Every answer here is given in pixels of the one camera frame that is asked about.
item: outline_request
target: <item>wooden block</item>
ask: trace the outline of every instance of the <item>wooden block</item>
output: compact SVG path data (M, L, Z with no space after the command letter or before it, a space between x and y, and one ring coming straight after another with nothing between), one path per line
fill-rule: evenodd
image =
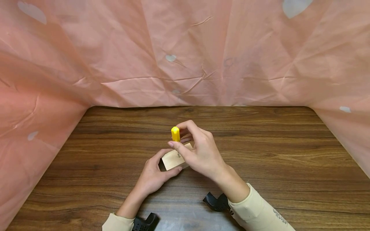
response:
M185 147L189 150L193 149L193 147L191 146L190 143L185 144ZM163 161L164 166L165 166L167 171L171 170L171 169L173 169L173 168L175 168L179 165L181 165L183 169L189 166L188 164L185 163L182 156L176 150L172 150L172 151L166 153L162 157L162 161Z

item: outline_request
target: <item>yellow screwdriver handle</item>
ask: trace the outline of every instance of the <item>yellow screwdriver handle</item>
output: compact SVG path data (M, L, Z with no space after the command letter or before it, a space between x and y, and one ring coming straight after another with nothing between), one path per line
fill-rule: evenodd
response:
M172 133L172 140L176 142L180 142L180 129L178 127L173 127L171 129Z

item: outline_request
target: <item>pink fabric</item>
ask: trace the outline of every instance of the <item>pink fabric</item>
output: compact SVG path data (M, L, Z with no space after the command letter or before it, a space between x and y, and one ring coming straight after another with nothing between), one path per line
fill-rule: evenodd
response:
M370 176L370 1L0 1L0 230L90 106L309 106Z

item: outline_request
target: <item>sleeve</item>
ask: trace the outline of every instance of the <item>sleeve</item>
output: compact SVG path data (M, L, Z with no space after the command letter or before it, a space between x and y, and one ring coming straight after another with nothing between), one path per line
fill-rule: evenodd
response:
M119 217L114 213L109 214L107 221L102 226L102 231L131 231L134 219Z
M250 193L242 202L229 201L231 215L250 231L294 231L294 228L250 185Z

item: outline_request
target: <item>wooden table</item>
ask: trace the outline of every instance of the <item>wooden table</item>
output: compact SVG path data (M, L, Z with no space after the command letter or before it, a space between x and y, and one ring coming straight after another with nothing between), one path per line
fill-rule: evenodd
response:
M319 117L304 107L89 109L9 231L100 230L170 129L194 122L213 133L225 161L297 231L370 230L370 180ZM156 230L242 230L202 202L220 190L185 169L144 202Z

